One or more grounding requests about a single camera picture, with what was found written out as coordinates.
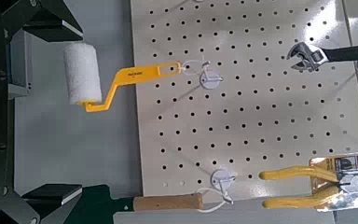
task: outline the paint roller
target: paint roller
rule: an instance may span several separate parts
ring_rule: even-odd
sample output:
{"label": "paint roller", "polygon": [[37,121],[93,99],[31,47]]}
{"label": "paint roller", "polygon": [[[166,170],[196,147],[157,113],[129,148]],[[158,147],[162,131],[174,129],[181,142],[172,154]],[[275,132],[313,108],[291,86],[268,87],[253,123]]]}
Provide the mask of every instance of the paint roller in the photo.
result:
{"label": "paint roller", "polygon": [[119,86],[146,82],[181,73],[180,63],[161,63],[119,70],[104,100],[98,70],[97,51],[86,43],[69,44],[64,52],[66,81],[71,105],[83,105],[87,112],[108,110]]}

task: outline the gray floor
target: gray floor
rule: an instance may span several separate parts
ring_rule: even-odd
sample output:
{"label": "gray floor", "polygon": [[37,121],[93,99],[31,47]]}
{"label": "gray floor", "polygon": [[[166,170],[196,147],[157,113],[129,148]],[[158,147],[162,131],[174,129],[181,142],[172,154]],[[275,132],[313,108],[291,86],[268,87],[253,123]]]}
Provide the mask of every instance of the gray floor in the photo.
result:
{"label": "gray floor", "polygon": [[[103,94],[114,73],[132,66],[131,12],[128,0],[66,0],[98,50]],[[118,90],[108,112],[86,114],[68,105],[62,48],[32,38],[33,91],[16,100],[15,190],[23,194],[45,183],[105,183],[113,197],[142,194],[134,87]],[[238,202],[210,214],[117,214],[116,223],[334,223],[331,213],[262,209],[260,200]],[[358,211],[343,213],[350,223]]]}

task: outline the wooden handle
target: wooden handle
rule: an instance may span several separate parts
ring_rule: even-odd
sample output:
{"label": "wooden handle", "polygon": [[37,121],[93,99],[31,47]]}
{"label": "wooden handle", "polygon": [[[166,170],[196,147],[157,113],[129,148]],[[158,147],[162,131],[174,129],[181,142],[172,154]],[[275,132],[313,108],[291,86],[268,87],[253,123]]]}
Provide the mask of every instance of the wooden handle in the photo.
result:
{"label": "wooden handle", "polygon": [[138,197],[133,201],[134,211],[167,209],[203,209],[202,195],[194,193],[177,196]]}

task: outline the packaging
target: packaging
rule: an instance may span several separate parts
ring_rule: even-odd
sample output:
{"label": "packaging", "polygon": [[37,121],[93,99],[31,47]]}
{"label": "packaging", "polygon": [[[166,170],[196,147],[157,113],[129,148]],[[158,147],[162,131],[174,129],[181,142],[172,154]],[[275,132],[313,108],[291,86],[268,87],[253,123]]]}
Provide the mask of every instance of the packaging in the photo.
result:
{"label": "packaging", "polygon": [[[340,178],[342,173],[358,173],[358,153],[327,158],[315,158],[310,160],[310,166],[316,166],[334,172],[337,174],[338,178]],[[339,186],[339,194],[337,196],[330,202],[315,207],[319,212],[358,208],[358,192],[348,193],[347,190],[345,190],[345,186],[340,186],[337,183],[327,182],[314,177],[310,178],[310,184],[312,187],[312,194],[320,192],[320,190],[324,190],[332,185]]]}

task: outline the yellow pliers handle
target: yellow pliers handle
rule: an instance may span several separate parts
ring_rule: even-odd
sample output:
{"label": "yellow pliers handle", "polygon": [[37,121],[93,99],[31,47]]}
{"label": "yellow pliers handle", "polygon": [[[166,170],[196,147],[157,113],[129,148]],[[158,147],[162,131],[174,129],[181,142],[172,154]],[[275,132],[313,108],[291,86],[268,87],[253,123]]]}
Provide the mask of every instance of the yellow pliers handle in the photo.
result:
{"label": "yellow pliers handle", "polygon": [[[338,182],[337,175],[333,172],[310,166],[293,166],[277,171],[260,173],[260,178],[264,180],[280,180],[301,175],[313,176],[330,182]],[[302,198],[271,198],[263,202],[263,206],[268,209],[274,208],[311,208],[329,202],[339,194],[337,186],[324,189],[309,197]]]}
{"label": "yellow pliers handle", "polygon": [[263,202],[263,207],[267,209],[277,208],[312,208],[330,202],[339,194],[337,186],[331,186],[321,190],[309,197],[302,198],[271,198]]}
{"label": "yellow pliers handle", "polygon": [[330,182],[338,182],[335,173],[313,166],[292,166],[276,171],[261,172],[259,177],[264,180],[280,180],[301,175],[313,176]]}

